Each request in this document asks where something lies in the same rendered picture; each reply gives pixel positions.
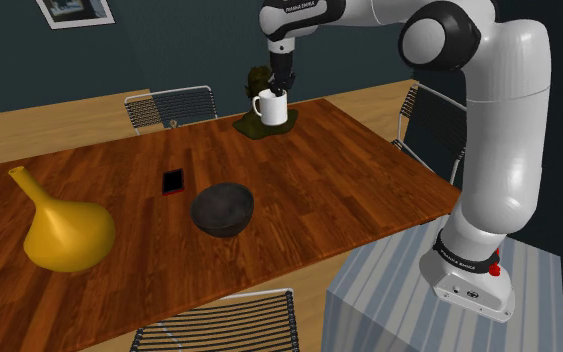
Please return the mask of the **white mug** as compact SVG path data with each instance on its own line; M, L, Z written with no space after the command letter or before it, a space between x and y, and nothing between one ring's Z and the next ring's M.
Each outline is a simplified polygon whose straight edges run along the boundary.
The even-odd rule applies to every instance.
M270 89L260 91L252 99L253 111L267 126L279 126L288 120L287 92L277 96Z

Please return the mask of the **dark green figurine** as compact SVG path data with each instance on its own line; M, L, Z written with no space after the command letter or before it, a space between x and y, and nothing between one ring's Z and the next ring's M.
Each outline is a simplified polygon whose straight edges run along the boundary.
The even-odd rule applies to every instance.
M252 100L257 93L268 88L268 81L272 76L271 70L267 66L252 67L247 76L245 92L247 97ZM233 127L246 137L258 140L271 135L279 135L290 132L298 118L298 111L291 109L288 111L288 120L279 126L266 126L261 122L261 118L251 108L241 119L233 123Z

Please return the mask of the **wooden table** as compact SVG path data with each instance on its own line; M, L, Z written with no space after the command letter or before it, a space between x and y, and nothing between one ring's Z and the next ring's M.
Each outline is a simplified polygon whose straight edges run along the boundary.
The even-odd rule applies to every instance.
M34 207L0 164L0 352L74 352L450 212L458 191L326 100L252 140L231 118L27 158L52 195L103 205L116 240L97 266L54 273L23 240ZM164 172L184 190L163 195ZM254 197L249 224L214 237L192 221L206 188Z

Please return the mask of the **dark grey bowl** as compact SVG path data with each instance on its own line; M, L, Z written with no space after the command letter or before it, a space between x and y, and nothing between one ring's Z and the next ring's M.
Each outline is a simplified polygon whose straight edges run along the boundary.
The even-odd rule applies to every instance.
M232 237L249 224L254 197L244 185L223 182L201 191L190 206L194 224L214 237Z

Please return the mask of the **red-edged black phone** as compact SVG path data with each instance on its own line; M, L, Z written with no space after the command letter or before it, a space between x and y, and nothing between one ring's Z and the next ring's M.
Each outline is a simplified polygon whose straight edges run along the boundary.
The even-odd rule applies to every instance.
M184 190L183 169L164 172L162 175L162 194L170 195Z

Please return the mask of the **striped grey robot stand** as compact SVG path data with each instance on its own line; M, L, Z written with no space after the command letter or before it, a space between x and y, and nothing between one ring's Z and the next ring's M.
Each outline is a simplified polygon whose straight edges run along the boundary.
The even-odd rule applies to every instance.
M563 352L560 257L510 237L505 323L437 298L418 262L446 219L354 249L326 292L321 352Z

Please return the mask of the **yellow vase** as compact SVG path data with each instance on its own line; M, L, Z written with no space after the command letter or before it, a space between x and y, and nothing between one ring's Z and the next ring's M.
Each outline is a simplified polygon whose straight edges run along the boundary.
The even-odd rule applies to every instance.
M104 207L54 198L22 166L8 174L35 205L23 243L34 264L55 272L78 272L98 264L110 252L115 223Z

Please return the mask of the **white-framed wall picture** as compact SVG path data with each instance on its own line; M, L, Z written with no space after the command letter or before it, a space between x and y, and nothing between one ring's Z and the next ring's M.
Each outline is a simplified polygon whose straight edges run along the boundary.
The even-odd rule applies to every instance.
M53 30L114 24L107 0L35 0Z

